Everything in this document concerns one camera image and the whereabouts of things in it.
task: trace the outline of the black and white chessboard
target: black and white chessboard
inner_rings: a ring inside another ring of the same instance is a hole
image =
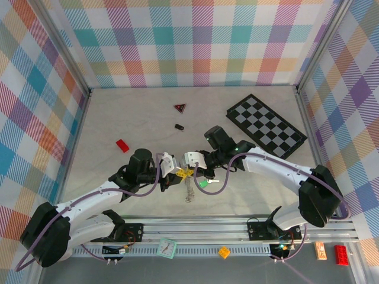
[[[253,95],[227,110],[233,121],[260,148],[286,159],[307,137]]]

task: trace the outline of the warning triangle sign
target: warning triangle sign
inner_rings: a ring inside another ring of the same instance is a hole
[[[184,112],[186,104],[181,104],[181,105],[174,105],[174,108],[180,112],[181,114]]]

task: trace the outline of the black cable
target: black cable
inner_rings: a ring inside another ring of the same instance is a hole
[[[237,168],[235,167],[235,170],[230,170],[230,172],[231,173],[237,172]]]
[[[154,159],[153,159],[153,158],[150,158],[149,160],[150,160],[151,164],[153,165],[153,167],[155,167]]]

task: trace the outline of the red lego brick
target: red lego brick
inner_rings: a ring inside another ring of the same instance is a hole
[[[124,140],[120,139],[116,142],[119,148],[125,153],[129,151],[129,146],[124,142]]]
[[[336,250],[336,262],[338,265],[349,265],[348,253],[345,246],[334,246]]]

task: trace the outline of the plaid wallpaper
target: plaid wallpaper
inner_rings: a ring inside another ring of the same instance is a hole
[[[114,88],[294,84],[339,1],[44,3],[89,85]]]
[[[355,0],[304,99],[379,281],[379,0]]]
[[[0,7],[0,283],[16,284],[18,240],[54,202],[85,97],[27,0]]]

